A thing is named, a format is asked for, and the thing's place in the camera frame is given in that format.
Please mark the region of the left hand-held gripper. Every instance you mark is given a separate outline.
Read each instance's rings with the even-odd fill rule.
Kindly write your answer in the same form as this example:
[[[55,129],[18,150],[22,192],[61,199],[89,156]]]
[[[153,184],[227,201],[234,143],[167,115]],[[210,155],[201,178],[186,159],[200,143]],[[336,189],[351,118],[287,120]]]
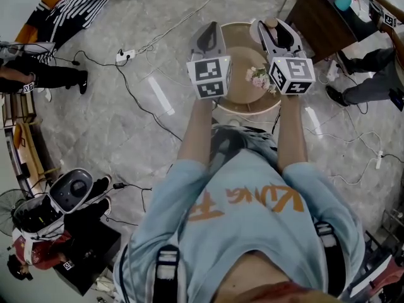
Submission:
[[[225,47],[222,27],[213,21],[203,25],[191,37],[191,59],[187,73],[198,99],[224,97],[228,94],[232,60]]]

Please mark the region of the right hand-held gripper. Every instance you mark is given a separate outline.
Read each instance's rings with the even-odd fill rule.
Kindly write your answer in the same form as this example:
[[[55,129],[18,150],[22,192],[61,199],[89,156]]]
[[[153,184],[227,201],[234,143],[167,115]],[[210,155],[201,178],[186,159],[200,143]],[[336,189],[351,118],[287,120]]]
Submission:
[[[307,93],[316,82],[316,75],[297,32],[282,20],[277,20],[275,28],[259,20],[258,34],[267,54],[270,82],[282,95]]]

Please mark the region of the person's right forearm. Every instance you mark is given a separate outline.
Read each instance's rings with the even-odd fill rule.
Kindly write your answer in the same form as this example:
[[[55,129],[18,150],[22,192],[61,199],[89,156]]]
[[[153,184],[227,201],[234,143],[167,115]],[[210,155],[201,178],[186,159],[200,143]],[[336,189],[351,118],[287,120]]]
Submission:
[[[277,165],[280,172],[283,172],[289,165],[308,161],[300,102],[297,95],[282,95],[281,97],[277,153]]]

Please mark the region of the person's left forearm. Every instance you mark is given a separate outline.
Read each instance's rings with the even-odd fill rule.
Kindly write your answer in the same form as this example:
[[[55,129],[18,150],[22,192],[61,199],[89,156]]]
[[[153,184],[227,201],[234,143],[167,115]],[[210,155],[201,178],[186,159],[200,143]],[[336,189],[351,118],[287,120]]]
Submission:
[[[178,160],[193,160],[207,166],[210,162],[213,102],[195,100]]]

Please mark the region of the round wooden table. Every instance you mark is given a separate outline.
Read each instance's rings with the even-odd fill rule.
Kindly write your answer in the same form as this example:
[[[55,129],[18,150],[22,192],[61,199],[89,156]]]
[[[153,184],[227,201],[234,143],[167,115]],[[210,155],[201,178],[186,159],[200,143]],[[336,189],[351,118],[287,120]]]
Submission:
[[[263,68],[266,63],[266,53],[251,37],[250,26],[246,22],[222,25],[227,53],[232,60],[232,76],[228,94],[218,100],[218,107],[242,116],[263,114],[280,104],[278,92],[267,92],[246,80],[248,69]]]

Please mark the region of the pink flower bouquet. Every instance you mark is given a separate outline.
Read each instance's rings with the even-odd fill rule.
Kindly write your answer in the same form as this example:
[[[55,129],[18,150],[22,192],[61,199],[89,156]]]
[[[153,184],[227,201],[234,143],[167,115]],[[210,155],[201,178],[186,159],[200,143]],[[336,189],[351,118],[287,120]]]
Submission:
[[[273,95],[276,94],[275,84],[272,82],[265,68],[249,68],[246,71],[246,81],[252,83],[256,88],[260,88]]]

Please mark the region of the brown desk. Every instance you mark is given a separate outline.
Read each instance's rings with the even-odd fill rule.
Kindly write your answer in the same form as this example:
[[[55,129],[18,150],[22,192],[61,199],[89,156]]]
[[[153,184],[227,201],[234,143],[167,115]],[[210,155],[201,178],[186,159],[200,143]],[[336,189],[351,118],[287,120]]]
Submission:
[[[362,21],[352,9],[340,11],[334,1],[297,0],[285,20],[308,43],[314,64],[377,32],[373,22]]]

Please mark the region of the black white striped blanket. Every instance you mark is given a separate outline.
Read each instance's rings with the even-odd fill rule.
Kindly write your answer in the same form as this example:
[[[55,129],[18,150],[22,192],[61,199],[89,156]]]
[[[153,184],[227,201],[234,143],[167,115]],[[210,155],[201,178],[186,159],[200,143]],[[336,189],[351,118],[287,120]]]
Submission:
[[[37,29],[35,44],[51,43],[50,47],[34,47],[34,56],[49,63],[52,56],[78,32],[90,27],[109,0],[60,0],[53,8],[39,3],[27,24]]]

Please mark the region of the light blue printed t-shirt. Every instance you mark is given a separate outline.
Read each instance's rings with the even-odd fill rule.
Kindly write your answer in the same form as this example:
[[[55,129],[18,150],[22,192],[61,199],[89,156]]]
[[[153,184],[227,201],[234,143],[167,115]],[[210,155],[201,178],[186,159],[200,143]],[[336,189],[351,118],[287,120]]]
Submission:
[[[209,303],[251,252],[303,287],[340,295],[365,253],[362,226],[313,164],[277,169],[260,129],[216,124],[211,162],[178,160],[114,266],[122,303]]]

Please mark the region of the wooden shelf rack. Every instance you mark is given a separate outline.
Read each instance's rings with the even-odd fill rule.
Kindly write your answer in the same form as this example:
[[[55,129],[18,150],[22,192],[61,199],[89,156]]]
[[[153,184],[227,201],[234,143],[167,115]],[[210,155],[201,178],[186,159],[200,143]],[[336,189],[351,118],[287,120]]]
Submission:
[[[19,187],[38,196],[52,185],[61,168],[52,165],[43,141],[33,93],[0,93],[0,137],[4,138]]]

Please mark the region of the black low cabinet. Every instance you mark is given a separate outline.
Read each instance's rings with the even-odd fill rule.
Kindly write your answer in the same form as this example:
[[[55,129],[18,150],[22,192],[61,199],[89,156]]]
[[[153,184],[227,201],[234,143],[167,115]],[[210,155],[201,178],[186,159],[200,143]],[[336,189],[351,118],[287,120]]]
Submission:
[[[98,222],[92,232],[63,244],[62,252],[74,263],[66,271],[63,263],[54,267],[58,277],[77,294],[84,296],[106,268],[112,268],[112,260],[121,247],[121,233],[103,222]]]

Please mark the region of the black metal rack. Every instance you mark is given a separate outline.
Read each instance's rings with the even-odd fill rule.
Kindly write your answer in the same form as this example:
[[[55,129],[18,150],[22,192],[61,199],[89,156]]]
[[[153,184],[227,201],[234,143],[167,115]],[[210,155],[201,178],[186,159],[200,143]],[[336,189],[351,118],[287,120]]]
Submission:
[[[365,232],[365,256],[358,274],[349,285],[346,303],[370,303],[385,287],[396,285],[404,277],[404,212],[384,210],[380,234]]]

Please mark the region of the black standing fan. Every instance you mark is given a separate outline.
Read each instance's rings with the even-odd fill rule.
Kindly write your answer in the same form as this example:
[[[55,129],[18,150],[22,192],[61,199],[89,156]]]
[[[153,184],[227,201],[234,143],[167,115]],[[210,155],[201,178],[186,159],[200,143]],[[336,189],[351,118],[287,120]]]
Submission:
[[[0,194],[0,232],[11,236],[14,229],[13,215],[16,209],[27,200],[27,192],[10,189]]]

